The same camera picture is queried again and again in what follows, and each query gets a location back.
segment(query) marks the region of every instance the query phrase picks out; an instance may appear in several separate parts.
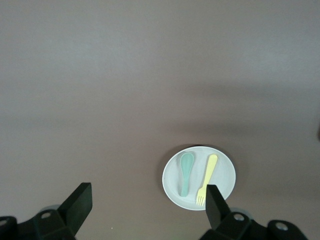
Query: spoon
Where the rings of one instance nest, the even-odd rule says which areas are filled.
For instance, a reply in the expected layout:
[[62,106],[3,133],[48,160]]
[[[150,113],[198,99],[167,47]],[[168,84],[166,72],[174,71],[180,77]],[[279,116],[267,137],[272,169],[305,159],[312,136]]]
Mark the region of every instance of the spoon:
[[186,152],[181,156],[180,163],[183,175],[183,185],[180,194],[181,197],[186,197],[188,195],[189,177],[194,161],[195,157],[192,153]]

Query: yellow fork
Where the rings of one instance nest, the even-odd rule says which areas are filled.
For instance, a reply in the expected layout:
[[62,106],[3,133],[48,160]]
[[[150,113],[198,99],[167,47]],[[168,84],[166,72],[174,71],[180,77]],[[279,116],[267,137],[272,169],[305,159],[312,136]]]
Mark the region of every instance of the yellow fork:
[[215,154],[211,154],[208,159],[208,163],[206,165],[205,170],[205,176],[203,180],[202,187],[198,190],[198,194],[196,196],[196,204],[203,206],[206,200],[206,194],[207,194],[207,185],[210,181],[210,178],[212,176],[212,173],[214,172],[214,169],[216,167],[218,161],[218,156]]

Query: plastic fork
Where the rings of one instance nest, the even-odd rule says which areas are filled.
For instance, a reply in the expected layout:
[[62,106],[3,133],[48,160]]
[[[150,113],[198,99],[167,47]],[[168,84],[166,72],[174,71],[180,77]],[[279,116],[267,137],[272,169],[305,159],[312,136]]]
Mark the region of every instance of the plastic fork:
[[218,156],[215,154],[211,154],[208,159],[208,163],[206,165],[205,170],[205,176],[203,180],[202,187],[198,190],[198,194],[196,196],[196,204],[203,206],[206,200],[206,194],[207,194],[207,185],[210,181],[210,178],[212,176],[212,173],[214,172],[214,169],[216,167],[218,161]]

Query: fork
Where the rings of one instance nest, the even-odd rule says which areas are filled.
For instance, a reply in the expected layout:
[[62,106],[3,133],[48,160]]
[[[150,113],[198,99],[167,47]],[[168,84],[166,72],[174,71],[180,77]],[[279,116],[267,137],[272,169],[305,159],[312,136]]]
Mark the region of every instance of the fork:
[[206,194],[207,194],[207,185],[210,181],[210,178],[212,176],[212,173],[214,172],[214,169],[216,167],[218,161],[218,156],[215,154],[211,154],[208,159],[208,163],[206,165],[205,170],[205,176],[203,180],[202,187],[198,190],[198,194],[196,196],[196,204],[203,206],[206,200]]

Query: plate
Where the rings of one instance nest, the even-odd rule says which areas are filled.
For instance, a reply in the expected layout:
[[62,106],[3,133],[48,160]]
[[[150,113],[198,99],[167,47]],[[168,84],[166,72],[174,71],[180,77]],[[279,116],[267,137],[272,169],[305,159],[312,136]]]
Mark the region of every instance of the plate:
[[[189,191],[186,197],[181,197],[183,173],[180,159],[185,153],[192,153],[194,163],[189,177]],[[224,199],[227,199],[236,184],[236,171],[229,157],[223,152],[208,146],[193,146],[176,153],[166,164],[162,174],[163,189],[168,198],[181,208],[201,211],[206,209],[196,204],[199,188],[202,187],[209,155],[218,156],[213,174],[209,181],[210,185],[216,185]]]

